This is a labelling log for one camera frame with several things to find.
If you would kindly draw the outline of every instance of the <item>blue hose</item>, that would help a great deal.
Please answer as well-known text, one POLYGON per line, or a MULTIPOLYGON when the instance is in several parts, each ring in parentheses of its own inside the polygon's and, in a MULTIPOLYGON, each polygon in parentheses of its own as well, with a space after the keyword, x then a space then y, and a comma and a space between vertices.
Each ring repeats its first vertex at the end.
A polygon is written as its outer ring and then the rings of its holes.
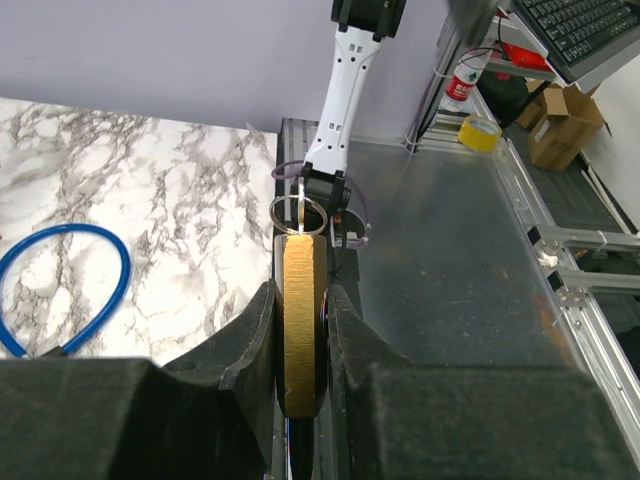
MULTIPOLYGON (((131 257, 127 251, 127 247, 124 245, 115 234, 101 227, 95 225, 88 225, 83 223, 69 223, 67 225, 57 225, 54 227, 45 228, 39 232, 29 235, 22 240, 11 250, 9 250, 2 259, 0 259, 0 285, 2 280, 7 274, 11 264, 18 258, 25 250, 31 247, 33 244, 44 240, 45 238, 61 233, 70 232, 88 232, 103 237, 109 240, 117 249, 120 254, 120 260, 122 262, 122 270, 120 271, 120 280, 118 285, 111 295, 111 298, 107 301, 102 310, 98 312, 96 318, 91 320, 89 325, 84 327, 75 337, 67 342, 62 349, 67 355, 71 355, 78 351, 89 339, 100 330, 104 324, 113 316, 116 308, 122 302, 124 295, 129 286, 129 279, 131 277, 131 257)), ((24 357, 27 355, 27 351, 20 345, 17 340, 11 335, 11 332, 7 329, 2 318, 2 312, 0 311, 0 343, 2 343, 9 352, 15 357, 24 357)))

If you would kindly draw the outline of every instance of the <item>wall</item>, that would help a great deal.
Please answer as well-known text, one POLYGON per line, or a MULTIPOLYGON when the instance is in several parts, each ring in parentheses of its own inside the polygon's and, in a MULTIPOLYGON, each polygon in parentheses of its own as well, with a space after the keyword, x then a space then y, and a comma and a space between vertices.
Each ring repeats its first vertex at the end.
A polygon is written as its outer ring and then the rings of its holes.
POLYGON ((593 98, 607 121, 584 149, 607 189, 640 228, 640 57, 605 80, 593 98))
MULTIPOLYGON (((278 131, 318 119, 331 0, 0 0, 0 96, 278 131)), ((443 0, 409 0, 355 132, 400 134, 435 61, 443 0)))

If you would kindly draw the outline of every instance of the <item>keyboard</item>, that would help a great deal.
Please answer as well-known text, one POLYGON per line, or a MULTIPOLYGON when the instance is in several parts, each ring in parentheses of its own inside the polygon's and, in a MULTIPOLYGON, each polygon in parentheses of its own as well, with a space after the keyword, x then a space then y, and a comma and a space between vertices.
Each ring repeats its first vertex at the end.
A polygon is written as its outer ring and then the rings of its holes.
POLYGON ((512 9, 569 83, 640 39, 640 22, 623 0, 513 0, 512 9))

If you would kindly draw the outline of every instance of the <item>yellow tape roll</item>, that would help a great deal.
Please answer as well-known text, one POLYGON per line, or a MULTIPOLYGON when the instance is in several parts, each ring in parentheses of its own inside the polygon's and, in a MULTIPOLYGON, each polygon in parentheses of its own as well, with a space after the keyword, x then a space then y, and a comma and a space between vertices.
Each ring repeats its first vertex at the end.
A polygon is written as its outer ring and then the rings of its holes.
POLYGON ((502 129, 494 122, 475 115, 467 117, 458 133, 458 140, 478 152, 493 152, 500 141, 502 129))

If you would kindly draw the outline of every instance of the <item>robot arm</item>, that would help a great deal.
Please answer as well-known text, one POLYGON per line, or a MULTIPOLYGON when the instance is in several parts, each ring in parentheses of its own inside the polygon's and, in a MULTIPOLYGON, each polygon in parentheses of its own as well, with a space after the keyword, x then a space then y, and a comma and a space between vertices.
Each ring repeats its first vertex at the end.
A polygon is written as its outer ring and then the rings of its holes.
POLYGON ((344 187, 351 128, 369 69, 382 40, 394 37, 406 0, 334 0, 331 19, 338 23, 333 72, 313 144, 305 156, 309 196, 329 216, 346 208, 344 187))
POLYGON ((346 172, 351 128, 369 68, 381 42, 356 27, 336 32, 336 49, 329 91, 320 125, 305 162, 329 175, 346 172))

